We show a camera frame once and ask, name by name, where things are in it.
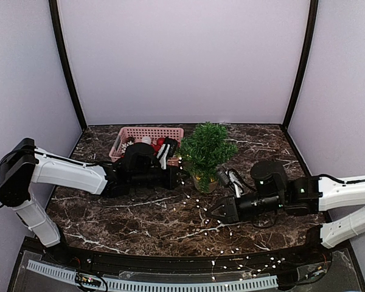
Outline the small green christmas tree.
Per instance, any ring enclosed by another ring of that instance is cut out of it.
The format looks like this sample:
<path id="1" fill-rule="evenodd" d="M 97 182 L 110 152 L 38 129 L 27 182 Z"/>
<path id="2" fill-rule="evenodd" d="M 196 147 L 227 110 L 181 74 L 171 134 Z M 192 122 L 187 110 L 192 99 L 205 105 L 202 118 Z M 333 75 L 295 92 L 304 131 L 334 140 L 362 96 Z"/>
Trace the small green christmas tree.
<path id="1" fill-rule="evenodd" d="M 229 142 L 228 131 L 218 123 L 198 124 L 190 136 L 181 140 L 178 156 L 184 169 L 202 180 L 215 179 L 217 167 L 228 162 L 238 152 L 238 147 Z"/>

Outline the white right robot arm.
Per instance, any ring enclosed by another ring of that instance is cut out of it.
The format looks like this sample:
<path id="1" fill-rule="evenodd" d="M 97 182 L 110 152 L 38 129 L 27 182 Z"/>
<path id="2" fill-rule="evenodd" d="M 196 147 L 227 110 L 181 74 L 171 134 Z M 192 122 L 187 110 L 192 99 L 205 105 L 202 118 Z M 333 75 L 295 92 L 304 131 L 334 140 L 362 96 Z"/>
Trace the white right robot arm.
<path id="1" fill-rule="evenodd" d="M 254 186 L 247 185 L 234 169 L 218 169 L 218 180 L 234 194 L 219 199 L 206 211 L 207 217 L 232 224 L 278 210 L 299 217 L 359 206 L 339 220 L 308 230 L 313 240 L 298 251 L 304 264 L 313 263 L 321 255 L 322 246 L 331 249 L 365 232 L 365 175 L 335 178 L 320 174 L 290 180 L 280 162 L 260 161 L 252 166 L 250 176 Z"/>

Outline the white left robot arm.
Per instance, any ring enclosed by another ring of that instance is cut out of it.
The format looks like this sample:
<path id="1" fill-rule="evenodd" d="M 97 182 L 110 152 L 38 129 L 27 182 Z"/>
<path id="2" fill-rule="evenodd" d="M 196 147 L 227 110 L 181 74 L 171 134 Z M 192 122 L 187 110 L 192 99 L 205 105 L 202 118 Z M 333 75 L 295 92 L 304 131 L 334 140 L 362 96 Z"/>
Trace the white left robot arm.
<path id="1" fill-rule="evenodd" d="M 167 139 L 159 153 L 140 142 L 128 147 L 115 162 L 85 163 L 43 150 L 31 138 L 23 139 L 0 160 L 0 208 L 12 209 L 60 265 L 74 259 L 64 235 L 48 217 L 30 190 L 31 184 L 51 184 L 116 198 L 131 189 L 162 187 L 173 190 L 183 184 L 187 172 L 181 164 L 169 165 L 177 141 Z"/>

